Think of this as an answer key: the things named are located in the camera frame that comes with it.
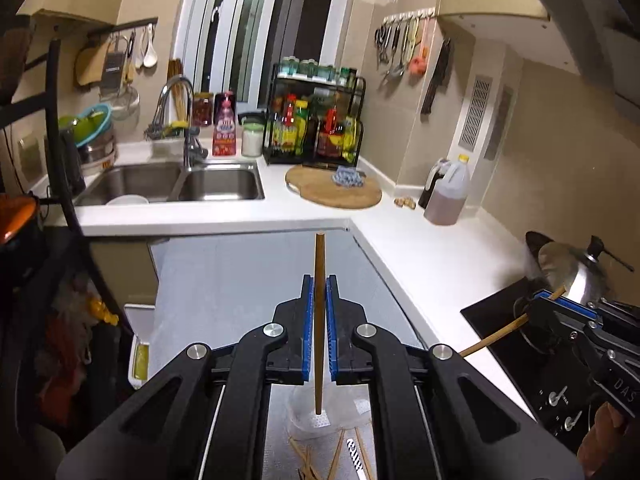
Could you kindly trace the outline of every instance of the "air vent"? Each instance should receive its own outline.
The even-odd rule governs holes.
[[[491,78],[485,76],[476,77],[474,84],[474,92],[469,103],[469,110],[466,113],[465,127],[462,129],[462,135],[458,146],[472,152],[476,147],[482,119],[486,104],[489,101],[489,91],[491,89]]]
[[[500,141],[504,135],[504,127],[507,124],[507,116],[511,108],[511,99],[513,98],[513,90],[504,87],[502,90],[502,97],[500,98],[500,105],[498,106],[498,115],[495,118],[494,129],[489,137],[489,144],[486,147],[486,153],[484,154],[484,160],[495,160],[495,156],[498,153],[498,147]]]

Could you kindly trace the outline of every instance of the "faucet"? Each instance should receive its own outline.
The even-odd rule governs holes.
[[[198,138],[200,128],[197,126],[191,126],[193,121],[193,84],[186,76],[183,76],[182,74],[175,75],[162,87],[160,97],[158,98],[156,113],[154,114],[151,124],[149,124],[148,128],[145,130],[145,135],[152,140],[162,138],[166,104],[169,99],[171,88],[177,84],[183,85],[187,90],[187,127],[184,129],[182,164],[187,170],[190,170],[193,160],[205,160],[207,155],[209,155],[209,151],[202,147],[200,139]]]

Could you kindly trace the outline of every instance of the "black induction cooktop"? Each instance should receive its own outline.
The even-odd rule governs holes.
[[[522,311],[518,311],[516,302],[532,296],[538,290],[539,286],[523,278],[467,307],[462,315],[478,336],[485,338],[519,316]],[[530,336],[530,332],[525,331],[526,335]],[[489,350],[538,422],[565,446],[577,452],[603,399],[595,393],[587,369],[571,348],[559,346],[551,352],[543,348],[541,352],[539,346],[538,349],[534,346],[527,342],[520,331],[516,331],[492,344]],[[559,402],[550,404],[549,395],[552,392],[561,393],[563,388]]]

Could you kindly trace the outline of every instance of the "wall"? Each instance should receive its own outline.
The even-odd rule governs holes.
[[[154,47],[158,53],[158,64],[152,69],[143,68],[136,75],[133,86],[140,93],[140,115],[138,124],[127,121],[124,128],[116,130],[116,138],[118,142],[133,142],[144,139],[144,129],[151,122],[156,110],[158,95],[164,83],[166,82],[166,72],[170,57],[170,49],[172,37],[174,34],[174,23],[177,16],[180,0],[122,0],[120,12],[118,14],[118,22],[131,22],[158,16],[158,25],[156,26],[156,36]],[[54,38],[62,39],[62,49],[60,53],[60,70],[58,73],[58,114],[77,114],[87,106],[95,104],[99,101],[98,89],[94,88],[90,92],[79,92],[73,86],[73,66],[76,54],[86,41],[86,33],[95,28],[95,25],[87,23],[75,22],[73,20],[64,20],[61,18],[52,18],[49,16],[37,16],[34,18],[36,23],[36,32],[29,52],[28,59],[43,54],[47,51],[49,41]],[[34,95],[44,89],[44,72],[45,68],[39,66],[26,73],[20,81],[20,86],[14,96],[14,102],[27,96]],[[44,126],[44,112],[35,114],[25,118],[7,129],[7,133],[13,134],[13,152],[15,154],[18,166],[18,174],[20,175],[24,187],[28,187],[27,183],[20,171],[19,160],[17,160],[18,142],[21,138],[30,135],[32,132],[42,139],[46,134]],[[15,181],[11,163],[9,161],[4,139],[0,139],[0,164],[2,165],[2,177],[5,187],[9,192],[18,192],[18,186]],[[44,144],[40,142],[40,154],[43,168],[44,163]]]
[[[362,70],[365,49],[367,43],[369,43],[371,17],[377,1],[378,0],[353,0],[342,50],[341,66],[349,66],[358,71]]]
[[[435,47],[426,76],[415,78],[406,73],[401,80],[385,83],[383,75],[388,66],[378,67],[378,53],[372,40],[375,29],[385,16],[435,7],[437,0],[371,1],[374,2],[372,19],[362,63],[367,96],[362,114],[365,135],[361,156],[394,182],[421,186],[433,163],[447,155],[462,107],[475,40],[455,25],[438,21],[434,27],[431,22],[430,27],[435,28]],[[422,117],[420,109],[445,34],[455,42],[450,79],[446,86],[438,89],[431,115]]]
[[[526,61],[518,100],[482,207],[513,235],[540,231],[586,248],[600,236],[640,267],[640,126],[613,94]],[[638,277],[600,257],[622,301],[640,304]]]

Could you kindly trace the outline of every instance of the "stainless steel sink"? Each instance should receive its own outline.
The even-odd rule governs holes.
[[[256,164],[213,163],[195,166],[184,177],[179,201],[261,200],[264,198]]]
[[[141,195],[149,202],[166,202],[178,182],[182,166],[177,163],[115,166],[98,176],[82,192],[76,205],[104,205],[122,195]]]
[[[104,205],[125,194],[142,195],[149,202],[264,198],[255,163],[213,162],[186,170],[168,162],[110,168],[82,192],[76,205]]]

